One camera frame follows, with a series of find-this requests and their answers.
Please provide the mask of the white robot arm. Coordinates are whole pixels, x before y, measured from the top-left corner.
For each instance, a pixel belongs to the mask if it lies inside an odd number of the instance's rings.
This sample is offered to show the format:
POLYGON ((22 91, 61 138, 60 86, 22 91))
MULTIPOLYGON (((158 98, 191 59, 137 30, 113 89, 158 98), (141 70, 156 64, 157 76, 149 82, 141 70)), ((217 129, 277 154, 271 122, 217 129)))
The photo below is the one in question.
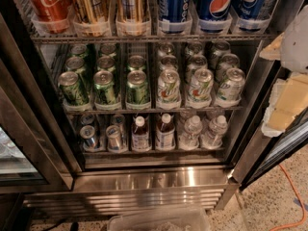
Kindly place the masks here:
POLYGON ((277 79, 274 83, 263 117, 261 131, 273 138, 284 133, 308 107, 308 6, 261 51, 260 57, 277 60, 291 71, 287 80, 277 79))

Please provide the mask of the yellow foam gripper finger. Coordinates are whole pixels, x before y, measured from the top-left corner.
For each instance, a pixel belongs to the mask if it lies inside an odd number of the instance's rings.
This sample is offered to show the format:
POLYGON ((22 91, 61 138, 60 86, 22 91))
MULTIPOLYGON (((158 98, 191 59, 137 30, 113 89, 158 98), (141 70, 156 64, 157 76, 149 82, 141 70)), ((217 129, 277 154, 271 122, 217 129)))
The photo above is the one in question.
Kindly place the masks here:
POLYGON ((280 34, 272 43, 266 46, 261 52, 260 57, 269 61, 279 61, 281 58, 281 44, 284 34, 280 34))
POLYGON ((308 75, 292 73, 287 80, 277 79, 266 108, 261 131, 266 137, 278 137, 308 107, 308 75))

